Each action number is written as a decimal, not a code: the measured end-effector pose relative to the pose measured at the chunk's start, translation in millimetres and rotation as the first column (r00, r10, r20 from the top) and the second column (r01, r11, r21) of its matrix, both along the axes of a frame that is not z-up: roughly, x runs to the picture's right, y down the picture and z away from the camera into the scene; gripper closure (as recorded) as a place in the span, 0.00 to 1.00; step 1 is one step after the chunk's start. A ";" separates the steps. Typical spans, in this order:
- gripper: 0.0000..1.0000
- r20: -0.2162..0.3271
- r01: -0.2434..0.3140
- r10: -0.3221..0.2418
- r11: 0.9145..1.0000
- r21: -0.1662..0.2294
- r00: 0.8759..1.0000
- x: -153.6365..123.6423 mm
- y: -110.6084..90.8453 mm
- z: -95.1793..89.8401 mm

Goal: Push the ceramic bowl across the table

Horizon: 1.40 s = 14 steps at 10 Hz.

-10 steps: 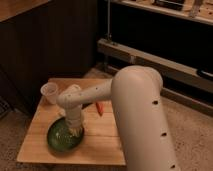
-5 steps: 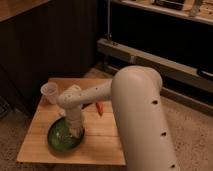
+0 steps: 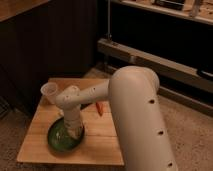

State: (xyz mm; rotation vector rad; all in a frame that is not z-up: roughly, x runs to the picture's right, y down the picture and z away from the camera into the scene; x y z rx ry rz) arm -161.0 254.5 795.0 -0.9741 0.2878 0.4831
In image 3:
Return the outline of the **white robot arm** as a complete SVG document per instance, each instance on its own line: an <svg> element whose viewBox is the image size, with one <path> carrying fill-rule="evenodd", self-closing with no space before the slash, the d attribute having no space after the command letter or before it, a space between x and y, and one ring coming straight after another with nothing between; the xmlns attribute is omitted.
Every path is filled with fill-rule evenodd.
<svg viewBox="0 0 213 171"><path fill-rule="evenodd" d="M109 80L84 90L67 89L56 97L70 126L80 104L107 100L126 171L179 171L157 91L157 74L146 67L118 69Z"/></svg>

